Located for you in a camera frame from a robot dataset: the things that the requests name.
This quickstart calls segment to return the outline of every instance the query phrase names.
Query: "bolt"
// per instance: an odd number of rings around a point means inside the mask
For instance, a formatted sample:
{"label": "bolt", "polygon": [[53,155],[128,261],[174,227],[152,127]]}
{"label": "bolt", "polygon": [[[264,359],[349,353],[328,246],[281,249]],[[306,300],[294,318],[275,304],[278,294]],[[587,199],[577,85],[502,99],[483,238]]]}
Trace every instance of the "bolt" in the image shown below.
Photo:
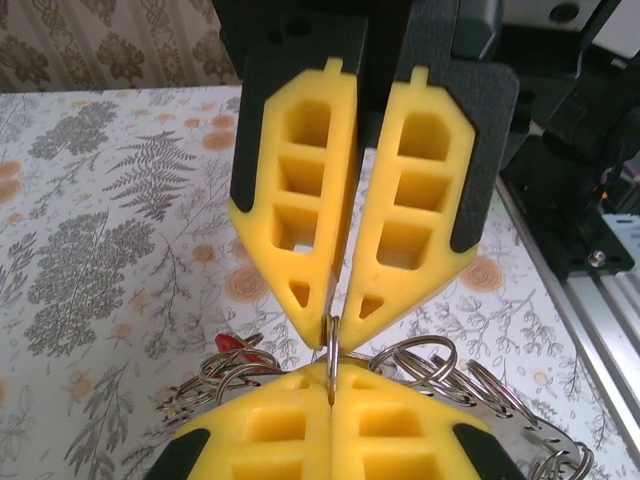
{"label": "bolt", "polygon": [[602,250],[594,250],[587,257],[587,262],[592,267],[598,268],[604,265],[607,260],[607,255]]}

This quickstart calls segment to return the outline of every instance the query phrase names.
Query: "floral tablecloth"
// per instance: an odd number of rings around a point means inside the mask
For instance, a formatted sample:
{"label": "floral tablecloth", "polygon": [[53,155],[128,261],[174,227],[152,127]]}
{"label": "floral tablecloth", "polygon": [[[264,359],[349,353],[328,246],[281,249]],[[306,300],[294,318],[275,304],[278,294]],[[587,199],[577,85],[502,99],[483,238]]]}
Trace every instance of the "floral tablecloth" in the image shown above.
{"label": "floral tablecloth", "polygon": [[[311,360],[227,216],[239,95],[0,96],[0,478],[141,478],[217,333]],[[639,478],[497,196],[474,264],[362,352],[427,333],[593,448],[591,478]]]}

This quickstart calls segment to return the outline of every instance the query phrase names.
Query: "yellow rubber pad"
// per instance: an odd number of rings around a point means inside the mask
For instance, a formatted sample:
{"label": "yellow rubber pad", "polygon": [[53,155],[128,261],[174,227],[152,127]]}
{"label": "yellow rubber pad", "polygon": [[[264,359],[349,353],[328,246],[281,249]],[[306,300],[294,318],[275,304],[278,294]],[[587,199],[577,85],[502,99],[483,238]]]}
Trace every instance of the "yellow rubber pad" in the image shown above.
{"label": "yellow rubber pad", "polygon": [[355,75],[329,59],[264,107],[253,208],[230,217],[303,341],[321,347],[340,276],[356,186]]}
{"label": "yellow rubber pad", "polygon": [[189,422],[211,436],[188,480],[479,480],[452,427],[479,420],[342,365],[333,410],[313,364]]}
{"label": "yellow rubber pad", "polygon": [[340,342],[352,351],[437,293],[476,248],[450,247],[475,130],[416,67],[389,96],[358,231]]}

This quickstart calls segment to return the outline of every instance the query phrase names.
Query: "rectangular cutout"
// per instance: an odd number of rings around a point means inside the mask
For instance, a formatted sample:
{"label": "rectangular cutout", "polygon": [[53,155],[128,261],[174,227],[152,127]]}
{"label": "rectangular cutout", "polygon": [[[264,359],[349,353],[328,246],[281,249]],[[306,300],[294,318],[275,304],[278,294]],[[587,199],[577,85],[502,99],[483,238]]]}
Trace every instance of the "rectangular cutout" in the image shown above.
{"label": "rectangular cutout", "polygon": [[371,385],[370,383],[365,382],[364,380],[355,377],[351,382],[351,387],[354,390],[374,390],[376,387]]}
{"label": "rectangular cutout", "polygon": [[416,172],[402,172],[394,203],[401,207],[442,212],[451,180]]}
{"label": "rectangular cutout", "polygon": [[319,197],[324,165],[320,162],[280,157],[280,188],[287,192]]}
{"label": "rectangular cutout", "polygon": [[265,408],[253,413],[247,423],[245,439],[252,443],[304,440],[306,429],[304,412]]}
{"label": "rectangular cutout", "polygon": [[386,221],[376,258],[382,265],[417,270],[424,261],[430,236],[426,227]]}
{"label": "rectangular cutout", "polygon": [[234,465],[232,472],[232,480],[302,480],[302,461]]}
{"label": "rectangular cutout", "polygon": [[331,107],[318,100],[302,100],[286,113],[284,141],[327,148]]}
{"label": "rectangular cutout", "polygon": [[292,205],[274,205],[272,241],[283,250],[311,251],[318,225],[318,212]]}
{"label": "rectangular cutout", "polygon": [[427,454],[372,453],[365,455],[365,480],[444,480],[435,459]]}
{"label": "rectangular cutout", "polygon": [[402,126],[398,155],[444,161],[450,143],[451,134],[440,116],[414,112]]}
{"label": "rectangular cutout", "polygon": [[360,414],[361,437],[420,437],[416,412],[403,405],[368,407]]}

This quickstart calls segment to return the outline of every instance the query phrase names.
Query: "patterned wallpaper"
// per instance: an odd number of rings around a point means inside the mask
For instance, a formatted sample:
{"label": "patterned wallpaper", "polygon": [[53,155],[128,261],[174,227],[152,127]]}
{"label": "patterned wallpaper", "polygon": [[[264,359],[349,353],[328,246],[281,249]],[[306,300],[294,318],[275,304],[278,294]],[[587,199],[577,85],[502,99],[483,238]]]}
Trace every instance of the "patterned wallpaper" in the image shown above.
{"label": "patterned wallpaper", "polygon": [[0,92],[237,83],[210,0],[0,0]]}

